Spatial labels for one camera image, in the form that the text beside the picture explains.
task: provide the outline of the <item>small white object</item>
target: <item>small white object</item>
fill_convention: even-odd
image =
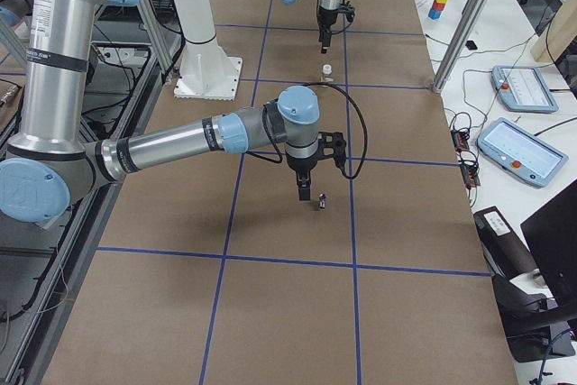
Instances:
[[[329,65],[328,63],[326,63],[325,65],[323,65],[323,71],[322,71],[322,75],[321,75],[321,81],[325,81],[327,83],[333,81],[333,78],[331,77],[331,74],[333,74],[333,67],[331,67],[331,65]]]
[[[499,214],[495,211],[485,214],[485,219],[487,223],[491,226],[493,231],[497,236],[502,236],[503,234],[510,234],[511,231],[508,229],[507,225]]]

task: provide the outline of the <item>grid line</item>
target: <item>grid line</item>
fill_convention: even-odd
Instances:
[[[233,23],[219,23],[215,27],[236,27],[241,29],[265,29],[265,26],[257,26],[255,24],[233,24]],[[273,31],[290,31],[290,32],[318,32],[317,28],[312,27],[284,27],[284,26],[267,26],[267,29]],[[423,36],[423,33],[418,32],[391,32],[391,31],[355,31],[354,29],[347,30],[348,33],[368,34],[368,35],[397,35],[397,36]]]
[[[241,81],[257,81],[259,83],[286,83],[288,85],[302,85],[302,81],[294,80],[274,80],[267,78],[241,78]],[[344,83],[333,83],[335,86],[344,87]],[[349,83],[349,87],[363,87],[375,89],[405,89],[405,90],[429,90],[427,86],[402,86],[402,85],[354,85]]]
[[[269,1],[269,11],[267,12],[267,21],[266,24],[268,25],[270,22],[270,10],[272,9],[272,0]],[[265,28],[264,33],[262,35],[262,45],[261,45],[261,55],[259,58],[259,65],[256,71],[256,82],[254,84],[254,89],[252,90],[252,100],[251,105],[254,105],[254,99],[256,98],[257,87],[259,85],[258,79],[259,75],[261,74],[261,66],[262,66],[262,58],[264,57],[264,48],[265,43],[267,40],[267,31],[268,29]],[[226,266],[227,260],[227,252],[228,252],[228,244],[231,239],[231,233],[233,230],[234,224],[234,212],[236,211],[236,204],[238,199],[238,193],[241,187],[241,179],[243,176],[243,164],[244,164],[245,154],[241,156],[241,162],[239,163],[238,173],[236,176],[236,185],[234,186],[234,195],[233,195],[233,203],[231,205],[231,214],[228,221],[228,227],[226,228],[226,239],[224,241],[224,249],[223,249],[223,257],[221,259],[220,264],[220,271],[218,272],[218,281],[216,283],[216,291],[215,291],[215,300],[213,303],[213,309],[210,316],[210,324],[208,326],[208,333],[206,335],[206,345],[205,345],[205,354],[202,361],[202,369],[200,372],[200,377],[198,379],[199,385],[204,385],[205,377],[206,377],[206,367],[208,365],[208,357],[210,355],[210,345],[212,343],[212,335],[215,330],[215,321],[216,321],[216,313],[218,309],[218,301],[220,300],[220,292],[222,288],[223,278],[224,278],[224,269]]]
[[[252,151],[253,153],[258,153],[260,155],[276,155],[276,152],[272,151]],[[358,161],[361,157],[352,157],[349,156],[349,159]],[[457,162],[441,162],[441,161],[416,161],[416,160],[392,160],[388,158],[371,158],[366,157],[366,161],[370,162],[385,162],[385,163],[392,163],[392,164],[416,164],[419,166],[441,166],[441,167],[460,167],[459,163]]]
[[[349,93],[349,63],[347,59],[346,49],[346,23],[343,17],[343,56],[344,56],[344,88]],[[351,128],[351,104],[346,102],[346,135],[348,140],[349,158],[349,174],[353,174],[353,131]],[[349,205],[351,212],[351,247],[353,257],[353,304],[354,304],[354,340],[355,340],[355,354],[357,361],[357,385],[362,385],[362,360],[361,360],[361,319],[359,313],[359,276],[357,272],[357,241],[355,230],[355,215],[354,215],[354,186],[353,180],[349,179]]]
[[[255,256],[240,256],[226,254],[214,254],[207,252],[178,252],[172,250],[152,250],[145,248],[128,248],[128,247],[112,247],[99,246],[97,248],[100,252],[125,252],[131,254],[150,254],[159,256],[177,256],[177,257],[195,257],[199,259],[226,259],[227,261],[256,261],[263,263],[279,263],[285,265],[301,265],[301,266],[317,266],[325,268],[353,268],[352,263],[344,263],[339,261],[304,261],[298,259],[281,259],[276,257],[255,257]],[[411,268],[407,266],[387,266],[387,265],[370,265],[357,263],[359,270],[379,270],[391,272],[410,272],[417,274],[442,274],[442,275],[457,275],[463,277],[490,277],[488,272],[478,272],[475,270],[436,270],[433,268]]]

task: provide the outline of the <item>black monitor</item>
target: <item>black monitor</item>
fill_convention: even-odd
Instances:
[[[524,221],[521,231],[559,306],[542,317],[566,321],[577,333],[577,181]]]
[[[504,279],[493,281],[509,347],[525,362],[540,359],[548,342],[568,326],[577,333],[577,181],[532,214],[521,230],[554,297],[520,294]],[[570,354],[566,335],[552,356]]]

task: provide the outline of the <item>blue block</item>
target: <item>blue block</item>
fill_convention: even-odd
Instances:
[[[432,18],[433,20],[438,20],[438,18],[441,16],[441,12],[442,11],[435,11],[433,8],[431,8],[431,10],[429,11],[429,18]]]

